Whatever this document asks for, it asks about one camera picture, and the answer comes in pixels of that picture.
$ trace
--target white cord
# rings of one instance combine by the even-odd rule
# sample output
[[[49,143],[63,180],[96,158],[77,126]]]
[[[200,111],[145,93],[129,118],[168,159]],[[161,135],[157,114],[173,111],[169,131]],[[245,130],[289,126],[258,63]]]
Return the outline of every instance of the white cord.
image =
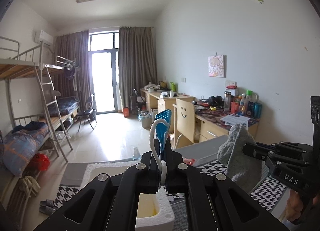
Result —
[[[155,120],[150,128],[150,136],[149,136],[150,149],[151,149],[151,152],[152,152],[154,159],[156,160],[159,171],[161,172],[161,179],[160,179],[160,183],[159,183],[159,188],[160,188],[161,186],[164,186],[164,184],[165,184],[165,178],[167,177],[167,164],[165,161],[160,160],[160,158],[156,152],[156,147],[155,147],[155,144],[153,141],[155,131],[156,131],[156,126],[159,123],[163,123],[165,126],[167,126],[167,131],[164,134],[165,139],[167,139],[170,124],[168,124],[165,119],[160,118],[160,119]]]

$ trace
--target bedding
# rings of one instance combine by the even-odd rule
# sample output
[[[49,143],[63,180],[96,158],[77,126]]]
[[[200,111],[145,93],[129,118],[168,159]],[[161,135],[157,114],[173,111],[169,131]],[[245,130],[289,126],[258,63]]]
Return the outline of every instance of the bedding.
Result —
[[[25,127],[15,127],[15,131],[9,132],[0,144],[0,150],[3,150],[0,161],[12,174],[21,178],[24,169],[42,146],[48,132],[48,126],[43,122],[31,122]]]
[[[57,102],[60,110],[60,115],[67,115],[78,106],[79,100],[77,100],[75,97],[67,97],[58,99]],[[48,110],[50,116],[58,116],[58,111],[55,107],[55,104],[49,105]]]

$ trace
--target painting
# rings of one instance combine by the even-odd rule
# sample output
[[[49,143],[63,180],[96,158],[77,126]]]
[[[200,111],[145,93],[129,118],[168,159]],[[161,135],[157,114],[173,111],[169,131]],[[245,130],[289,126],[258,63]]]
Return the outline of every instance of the painting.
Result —
[[[224,77],[223,55],[208,58],[209,76]]]

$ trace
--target wooden chair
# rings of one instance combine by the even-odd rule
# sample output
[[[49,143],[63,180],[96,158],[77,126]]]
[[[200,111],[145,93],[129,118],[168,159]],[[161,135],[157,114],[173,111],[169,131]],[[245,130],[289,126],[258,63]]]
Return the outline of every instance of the wooden chair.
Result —
[[[175,149],[178,147],[181,136],[185,136],[195,143],[196,117],[195,107],[192,103],[176,100],[177,104],[177,130],[181,133],[177,138]]]
[[[81,122],[82,122],[82,117],[84,117],[84,116],[87,118],[87,120],[88,120],[91,128],[94,129],[94,128],[92,127],[92,125],[91,125],[90,120],[89,120],[89,116],[93,113],[93,109],[92,109],[92,107],[93,107],[93,104],[92,104],[92,103],[93,103],[93,97],[94,97],[94,95],[92,94],[92,95],[87,99],[87,102],[85,102],[84,108],[86,108],[86,106],[88,105],[88,109],[85,110],[85,111],[82,111],[82,112],[80,112],[80,113],[77,113],[77,115],[76,115],[76,117],[81,117],[78,132],[80,131],[80,126],[81,126]]]

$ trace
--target stroller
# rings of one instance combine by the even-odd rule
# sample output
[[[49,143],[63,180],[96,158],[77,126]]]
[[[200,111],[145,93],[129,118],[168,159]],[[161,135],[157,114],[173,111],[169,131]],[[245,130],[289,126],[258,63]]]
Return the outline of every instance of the stroller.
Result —
[[[140,110],[146,109],[146,101],[145,101],[145,98],[141,97],[141,95],[136,89],[133,89],[133,93],[134,94],[130,96],[131,111],[132,111],[132,114],[137,114],[138,109]]]

